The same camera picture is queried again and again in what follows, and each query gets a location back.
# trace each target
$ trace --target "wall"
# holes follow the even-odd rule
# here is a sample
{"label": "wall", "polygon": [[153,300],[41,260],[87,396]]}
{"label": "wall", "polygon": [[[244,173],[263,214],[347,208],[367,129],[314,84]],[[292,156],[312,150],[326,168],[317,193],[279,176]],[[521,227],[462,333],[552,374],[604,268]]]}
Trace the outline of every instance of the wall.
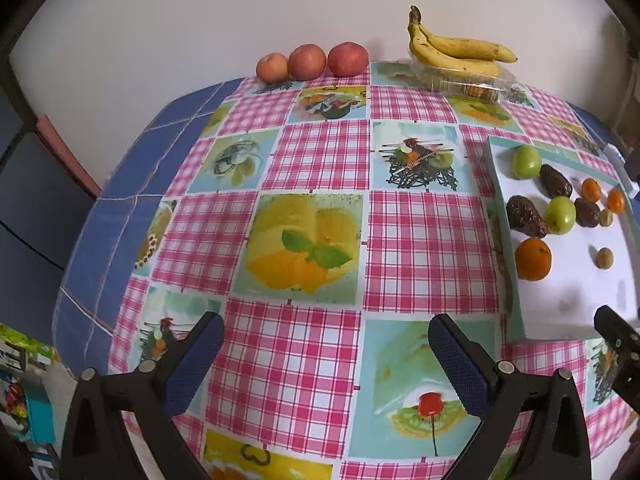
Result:
{"label": "wall", "polygon": [[512,48],[521,81],[615,114],[628,62],[602,0],[48,0],[11,60],[101,184],[164,104],[250,75],[268,52],[357,41],[374,60],[405,57],[411,4],[437,34]]}

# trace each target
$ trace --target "table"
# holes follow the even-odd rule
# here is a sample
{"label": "table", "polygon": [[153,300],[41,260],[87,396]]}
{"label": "table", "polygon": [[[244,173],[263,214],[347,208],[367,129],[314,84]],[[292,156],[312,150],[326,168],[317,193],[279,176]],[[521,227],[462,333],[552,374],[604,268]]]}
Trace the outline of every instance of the table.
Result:
{"label": "table", "polygon": [[[54,316],[63,362],[133,370],[213,310],[225,345],[174,418],[208,470],[440,478],[477,424],[426,339],[430,317],[447,312],[523,372],[569,368],[597,456],[630,413],[610,390],[602,340],[504,340],[489,135],[617,178],[572,108],[524,85],[500,104],[447,99],[380,62],[347,79],[244,78],[175,100],[82,230]],[[416,156],[403,147],[411,137],[448,151],[407,174],[398,161]],[[416,409],[427,392],[444,401],[435,443]]]}

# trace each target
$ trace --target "metal bolt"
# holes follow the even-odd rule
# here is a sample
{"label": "metal bolt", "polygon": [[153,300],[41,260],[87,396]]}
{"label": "metal bolt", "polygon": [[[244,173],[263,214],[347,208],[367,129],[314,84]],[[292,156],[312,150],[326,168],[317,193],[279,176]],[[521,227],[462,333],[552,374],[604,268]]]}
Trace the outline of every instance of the metal bolt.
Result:
{"label": "metal bolt", "polygon": [[567,369],[567,368],[560,368],[558,370],[558,375],[560,377],[562,377],[565,381],[568,381],[569,379],[571,379],[572,375],[571,375],[571,370]]}
{"label": "metal bolt", "polygon": [[80,378],[83,381],[90,381],[95,377],[95,370],[93,368],[87,368],[80,374]]}
{"label": "metal bolt", "polygon": [[515,369],[516,367],[508,361],[500,361],[498,363],[498,370],[500,370],[503,374],[513,374]]}
{"label": "metal bolt", "polygon": [[148,374],[149,372],[153,372],[156,369],[156,362],[152,359],[147,359],[146,361],[142,361],[138,370],[140,370],[143,374]]}

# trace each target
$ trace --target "bunch of bananas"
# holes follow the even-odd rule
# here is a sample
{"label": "bunch of bananas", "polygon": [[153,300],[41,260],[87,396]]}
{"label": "bunch of bananas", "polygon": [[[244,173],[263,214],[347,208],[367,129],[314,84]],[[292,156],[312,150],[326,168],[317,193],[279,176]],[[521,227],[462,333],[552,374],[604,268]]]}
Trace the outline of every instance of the bunch of bananas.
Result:
{"label": "bunch of bananas", "polygon": [[431,34],[421,23],[418,7],[411,6],[409,12],[409,50],[426,65],[465,74],[495,77],[500,75],[500,66],[495,61],[513,63],[515,54],[498,43],[462,38],[442,38]]}

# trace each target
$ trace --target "apple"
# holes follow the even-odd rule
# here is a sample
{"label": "apple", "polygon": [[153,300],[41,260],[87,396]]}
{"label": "apple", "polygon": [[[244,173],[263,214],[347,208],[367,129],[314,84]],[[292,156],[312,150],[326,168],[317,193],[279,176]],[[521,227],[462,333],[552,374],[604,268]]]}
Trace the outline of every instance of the apple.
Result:
{"label": "apple", "polygon": [[542,167],[542,157],[533,146],[528,144],[520,146],[513,154],[513,174],[519,180],[538,176],[540,167]]}
{"label": "apple", "polygon": [[546,226],[555,235],[565,235],[575,224],[575,205],[570,198],[556,196],[551,199],[545,214]]}

